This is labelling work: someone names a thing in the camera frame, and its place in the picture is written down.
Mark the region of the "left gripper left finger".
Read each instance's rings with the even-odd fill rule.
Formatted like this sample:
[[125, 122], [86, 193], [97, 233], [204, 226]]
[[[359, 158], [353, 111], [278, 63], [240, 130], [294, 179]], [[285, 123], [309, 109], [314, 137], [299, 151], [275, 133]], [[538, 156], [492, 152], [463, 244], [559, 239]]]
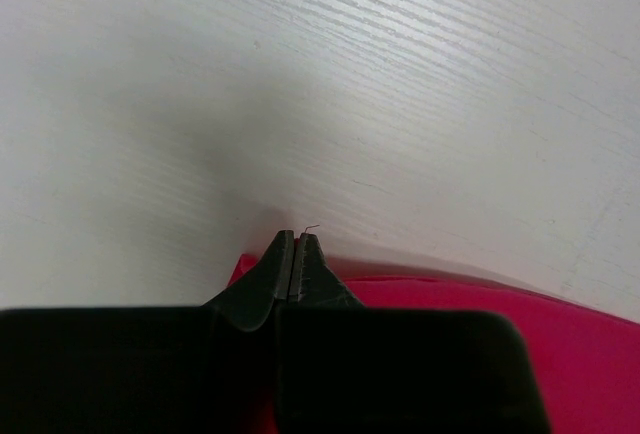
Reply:
[[8, 309], [5, 433], [245, 432], [272, 388], [295, 236], [196, 306]]

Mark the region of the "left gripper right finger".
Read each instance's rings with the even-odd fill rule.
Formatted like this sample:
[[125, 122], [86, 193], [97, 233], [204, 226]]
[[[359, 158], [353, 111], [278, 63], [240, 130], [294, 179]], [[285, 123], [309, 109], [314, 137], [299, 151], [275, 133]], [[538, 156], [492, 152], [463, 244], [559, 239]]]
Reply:
[[547, 433], [525, 342], [501, 315], [365, 306], [318, 238], [274, 315], [282, 433]]

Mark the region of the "magenta t shirt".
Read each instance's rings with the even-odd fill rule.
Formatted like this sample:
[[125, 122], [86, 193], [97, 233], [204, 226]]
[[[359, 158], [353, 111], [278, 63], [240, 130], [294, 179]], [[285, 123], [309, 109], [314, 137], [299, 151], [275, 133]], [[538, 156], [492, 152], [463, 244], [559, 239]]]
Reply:
[[[228, 286], [261, 258], [242, 256]], [[549, 433], [635, 433], [639, 429], [636, 323], [497, 281], [393, 265], [326, 260], [367, 307], [477, 310], [509, 320], [522, 336]], [[278, 433], [277, 345], [271, 391], [245, 432]]]

